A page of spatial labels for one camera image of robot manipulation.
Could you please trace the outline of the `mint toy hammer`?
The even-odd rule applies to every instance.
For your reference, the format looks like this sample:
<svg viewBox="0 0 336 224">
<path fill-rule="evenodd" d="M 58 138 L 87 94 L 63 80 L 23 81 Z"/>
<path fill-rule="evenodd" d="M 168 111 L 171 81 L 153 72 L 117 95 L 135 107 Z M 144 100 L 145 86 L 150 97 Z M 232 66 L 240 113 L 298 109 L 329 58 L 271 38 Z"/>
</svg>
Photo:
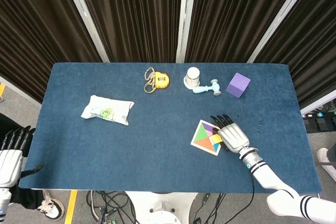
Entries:
<svg viewBox="0 0 336 224">
<path fill-rule="evenodd" d="M 213 91 L 214 96 L 221 95 L 220 85 L 218 84 L 217 79 L 211 80 L 211 86 L 198 86 L 198 87 L 194 87 L 192 90 L 193 90 L 193 93 L 203 93 L 203 92 Z"/>
</svg>

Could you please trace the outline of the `wooden tangram puzzle tray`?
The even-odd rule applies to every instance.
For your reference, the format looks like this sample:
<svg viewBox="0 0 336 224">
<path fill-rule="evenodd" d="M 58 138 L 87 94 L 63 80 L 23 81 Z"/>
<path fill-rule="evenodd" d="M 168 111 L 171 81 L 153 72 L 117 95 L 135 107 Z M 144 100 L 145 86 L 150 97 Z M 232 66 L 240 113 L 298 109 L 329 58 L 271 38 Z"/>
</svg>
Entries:
<svg viewBox="0 0 336 224">
<path fill-rule="evenodd" d="M 191 140 L 191 145 L 217 156 L 223 140 L 217 134 L 219 127 L 200 120 Z"/>
</svg>

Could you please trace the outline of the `green triangle tangram piece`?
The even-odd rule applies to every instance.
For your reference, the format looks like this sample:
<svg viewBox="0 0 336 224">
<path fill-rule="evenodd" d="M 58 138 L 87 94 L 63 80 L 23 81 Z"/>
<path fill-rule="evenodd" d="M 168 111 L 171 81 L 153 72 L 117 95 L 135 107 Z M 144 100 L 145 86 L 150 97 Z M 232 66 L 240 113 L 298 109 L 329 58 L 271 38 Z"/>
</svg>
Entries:
<svg viewBox="0 0 336 224">
<path fill-rule="evenodd" d="M 194 143 L 198 142 L 198 141 L 200 141 L 202 139 L 205 139 L 207 137 L 208 137 L 208 134 L 207 134 L 207 131 L 204 128 L 204 125 L 203 125 L 203 123 L 200 123 L 199 126 L 198 126 L 198 128 L 197 128 L 197 130 L 196 130 L 196 132 L 195 132 L 195 136 L 193 138 L 193 142 Z"/>
</svg>

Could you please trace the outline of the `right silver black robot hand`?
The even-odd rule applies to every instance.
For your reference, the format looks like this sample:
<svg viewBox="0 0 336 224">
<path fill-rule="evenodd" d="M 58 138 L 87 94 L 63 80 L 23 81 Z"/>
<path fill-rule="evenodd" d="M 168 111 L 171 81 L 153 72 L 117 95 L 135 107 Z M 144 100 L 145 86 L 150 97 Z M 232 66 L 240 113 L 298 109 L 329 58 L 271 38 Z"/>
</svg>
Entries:
<svg viewBox="0 0 336 224">
<path fill-rule="evenodd" d="M 238 154 L 245 147 L 249 147 L 249 139 L 241 128 L 226 114 L 210 116 L 215 122 L 214 134 L 221 138 L 220 145 L 226 150 Z"/>
</svg>

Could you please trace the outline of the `orange triangle tangram piece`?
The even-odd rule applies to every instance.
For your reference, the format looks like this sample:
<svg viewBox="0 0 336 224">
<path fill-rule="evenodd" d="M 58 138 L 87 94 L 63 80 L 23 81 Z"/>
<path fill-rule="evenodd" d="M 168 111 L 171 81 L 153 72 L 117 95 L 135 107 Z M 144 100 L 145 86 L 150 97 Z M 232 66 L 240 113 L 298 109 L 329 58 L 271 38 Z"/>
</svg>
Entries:
<svg viewBox="0 0 336 224">
<path fill-rule="evenodd" d="M 207 137 L 205 139 L 202 139 L 198 142 L 195 142 L 197 146 L 200 146 L 202 149 L 204 149 L 207 152 L 216 153 L 213 147 L 213 144 L 211 143 L 210 139 Z"/>
</svg>

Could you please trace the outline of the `black power strip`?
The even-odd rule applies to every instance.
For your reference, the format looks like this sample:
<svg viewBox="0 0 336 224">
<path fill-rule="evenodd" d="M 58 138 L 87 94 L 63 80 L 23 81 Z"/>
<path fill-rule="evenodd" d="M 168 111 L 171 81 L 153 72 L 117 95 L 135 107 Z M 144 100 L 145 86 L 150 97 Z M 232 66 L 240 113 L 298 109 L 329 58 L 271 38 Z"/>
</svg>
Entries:
<svg viewBox="0 0 336 224">
<path fill-rule="evenodd" d="M 336 132 L 336 111 L 304 114 L 307 133 Z"/>
</svg>

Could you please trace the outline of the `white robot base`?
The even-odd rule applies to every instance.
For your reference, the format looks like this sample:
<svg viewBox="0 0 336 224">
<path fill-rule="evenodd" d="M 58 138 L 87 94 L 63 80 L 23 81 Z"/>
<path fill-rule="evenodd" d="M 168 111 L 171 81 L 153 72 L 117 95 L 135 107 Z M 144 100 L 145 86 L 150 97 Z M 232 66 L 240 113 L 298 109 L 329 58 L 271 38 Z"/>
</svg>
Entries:
<svg viewBox="0 0 336 224">
<path fill-rule="evenodd" d="M 197 193 L 127 191 L 140 224 L 189 224 Z"/>
</svg>

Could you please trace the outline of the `dark brown curtain panel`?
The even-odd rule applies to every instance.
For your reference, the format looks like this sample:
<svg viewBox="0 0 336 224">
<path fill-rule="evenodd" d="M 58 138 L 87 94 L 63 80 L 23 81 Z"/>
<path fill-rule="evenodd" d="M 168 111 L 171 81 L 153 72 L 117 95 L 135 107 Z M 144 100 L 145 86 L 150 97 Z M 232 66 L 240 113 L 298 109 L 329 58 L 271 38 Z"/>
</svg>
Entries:
<svg viewBox="0 0 336 224">
<path fill-rule="evenodd" d="M 181 0 L 85 0 L 111 62 L 174 63 Z"/>
<path fill-rule="evenodd" d="M 73 0 L 0 0 L 0 76 L 41 102 L 57 62 L 100 62 Z"/>
<path fill-rule="evenodd" d="M 245 63 L 286 0 L 194 0 L 185 62 Z"/>
<path fill-rule="evenodd" d="M 336 90 L 336 0 L 298 0 L 255 62 L 286 64 L 301 108 Z"/>
</svg>

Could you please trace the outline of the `purple foam cube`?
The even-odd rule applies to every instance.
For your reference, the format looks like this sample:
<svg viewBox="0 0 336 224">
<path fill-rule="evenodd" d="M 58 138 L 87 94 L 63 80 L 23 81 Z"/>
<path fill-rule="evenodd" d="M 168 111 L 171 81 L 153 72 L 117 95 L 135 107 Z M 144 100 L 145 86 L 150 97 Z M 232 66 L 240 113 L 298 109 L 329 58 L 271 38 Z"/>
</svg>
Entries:
<svg viewBox="0 0 336 224">
<path fill-rule="evenodd" d="M 240 98 L 248 87 L 250 81 L 251 80 L 248 77 L 237 72 L 227 86 L 226 92 L 237 98 Z"/>
</svg>

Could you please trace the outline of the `yellow tape measure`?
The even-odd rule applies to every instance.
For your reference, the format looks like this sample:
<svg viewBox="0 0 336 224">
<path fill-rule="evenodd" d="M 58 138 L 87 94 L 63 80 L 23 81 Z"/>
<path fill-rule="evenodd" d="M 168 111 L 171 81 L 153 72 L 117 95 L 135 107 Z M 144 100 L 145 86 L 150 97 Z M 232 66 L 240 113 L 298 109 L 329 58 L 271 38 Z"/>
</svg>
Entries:
<svg viewBox="0 0 336 224">
<path fill-rule="evenodd" d="M 147 83 L 144 86 L 145 93 L 153 93 L 156 89 L 165 89 L 169 86 L 170 79 L 166 73 L 154 72 L 148 77 Z"/>
</svg>

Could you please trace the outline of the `white paper cup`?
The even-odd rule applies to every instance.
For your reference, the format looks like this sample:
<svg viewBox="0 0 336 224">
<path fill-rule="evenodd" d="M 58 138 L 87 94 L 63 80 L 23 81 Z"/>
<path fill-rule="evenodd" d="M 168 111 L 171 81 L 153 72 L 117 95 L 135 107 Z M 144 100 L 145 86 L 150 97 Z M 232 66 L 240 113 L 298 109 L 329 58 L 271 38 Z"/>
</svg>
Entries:
<svg viewBox="0 0 336 224">
<path fill-rule="evenodd" d="M 200 71 L 197 67 L 190 67 L 183 78 L 184 85 L 187 89 L 192 90 L 199 86 Z"/>
</svg>

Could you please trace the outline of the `white black sneaker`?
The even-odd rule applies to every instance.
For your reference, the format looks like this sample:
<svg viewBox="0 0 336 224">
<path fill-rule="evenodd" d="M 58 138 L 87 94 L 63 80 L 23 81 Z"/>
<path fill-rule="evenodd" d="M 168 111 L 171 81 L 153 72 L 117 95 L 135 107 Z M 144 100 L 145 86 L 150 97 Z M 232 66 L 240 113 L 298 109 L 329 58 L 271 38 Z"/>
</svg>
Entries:
<svg viewBox="0 0 336 224">
<path fill-rule="evenodd" d="M 56 221 L 61 219 L 65 213 L 62 202 L 52 198 L 47 190 L 42 190 L 42 192 L 43 200 L 37 210 L 50 220 Z"/>
</svg>

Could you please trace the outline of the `white green snack bag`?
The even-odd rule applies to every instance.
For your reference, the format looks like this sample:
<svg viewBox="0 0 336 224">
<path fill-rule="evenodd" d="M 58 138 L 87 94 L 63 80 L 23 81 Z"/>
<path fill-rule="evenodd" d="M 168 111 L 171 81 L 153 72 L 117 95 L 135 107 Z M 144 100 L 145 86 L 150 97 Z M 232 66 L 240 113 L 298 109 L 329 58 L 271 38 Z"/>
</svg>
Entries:
<svg viewBox="0 0 336 224">
<path fill-rule="evenodd" d="M 121 101 L 92 95 L 81 117 L 84 119 L 100 118 L 128 126 L 128 115 L 133 101 Z"/>
</svg>

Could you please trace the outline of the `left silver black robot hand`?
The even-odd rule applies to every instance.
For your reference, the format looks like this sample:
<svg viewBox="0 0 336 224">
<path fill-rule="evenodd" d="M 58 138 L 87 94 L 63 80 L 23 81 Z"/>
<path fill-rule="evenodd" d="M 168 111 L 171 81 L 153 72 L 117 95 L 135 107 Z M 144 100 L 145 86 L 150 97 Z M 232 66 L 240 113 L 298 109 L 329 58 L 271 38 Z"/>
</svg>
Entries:
<svg viewBox="0 0 336 224">
<path fill-rule="evenodd" d="M 39 172 L 44 164 L 22 171 L 24 152 L 28 149 L 35 128 L 27 126 L 11 130 L 0 141 L 0 188 L 11 188 L 24 177 Z"/>
</svg>

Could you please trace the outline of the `blue fabric table cover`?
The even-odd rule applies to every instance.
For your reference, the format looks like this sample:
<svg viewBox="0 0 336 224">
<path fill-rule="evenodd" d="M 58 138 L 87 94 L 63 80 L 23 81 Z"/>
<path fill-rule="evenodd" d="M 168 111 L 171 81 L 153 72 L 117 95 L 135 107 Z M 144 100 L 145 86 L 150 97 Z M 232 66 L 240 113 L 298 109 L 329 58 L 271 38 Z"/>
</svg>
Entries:
<svg viewBox="0 0 336 224">
<path fill-rule="evenodd" d="M 44 164 L 19 185 L 31 189 L 262 193 L 239 156 L 215 156 L 191 145 L 200 120 L 228 115 L 271 169 L 300 194 L 320 182 L 287 65 L 199 63 L 203 85 L 221 95 L 194 94 L 182 63 L 155 63 L 170 84 L 144 92 L 147 63 L 56 63 L 52 67 L 26 168 Z M 235 73 L 251 81 L 237 98 L 226 88 Z M 90 97 L 133 101 L 128 123 L 81 117 Z"/>
</svg>

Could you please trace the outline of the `white frame post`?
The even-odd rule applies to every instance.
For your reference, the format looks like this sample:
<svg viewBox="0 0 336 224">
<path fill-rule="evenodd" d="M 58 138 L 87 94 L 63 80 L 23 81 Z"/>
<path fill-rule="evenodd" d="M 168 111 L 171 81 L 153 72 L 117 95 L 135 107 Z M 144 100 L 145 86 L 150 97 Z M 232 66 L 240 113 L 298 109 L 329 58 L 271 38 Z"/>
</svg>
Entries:
<svg viewBox="0 0 336 224">
<path fill-rule="evenodd" d="M 97 28 L 95 26 L 94 20 L 92 19 L 92 16 L 90 14 L 86 1 L 85 0 L 73 0 L 73 2 L 77 8 L 77 11 L 79 12 L 79 15 L 88 31 L 88 34 L 102 62 L 104 63 L 110 62 L 110 59 L 106 53 L 102 40 L 98 34 Z"/>
<path fill-rule="evenodd" d="M 254 51 L 251 53 L 250 57 L 246 61 L 247 63 L 254 63 L 257 56 L 260 54 L 262 49 L 265 47 L 266 43 L 270 40 L 274 32 L 279 28 L 281 23 L 285 20 L 286 16 L 295 6 L 298 0 L 285 0 L 281 6 L 279 12 L 274 17 L 273 21 L 269 25 L 268 29 L 265 31 L 264 35 L 260 39 Z"/>
<path fill-rule="evenodd" d="M 186 57 L 186 49 L 188 36 L 190 32 L 191 18 L 193 12 L 194 0 L 181 0 L 179 31 L 176 50 L 176 63 L 184 63 Z"/>
</svg>

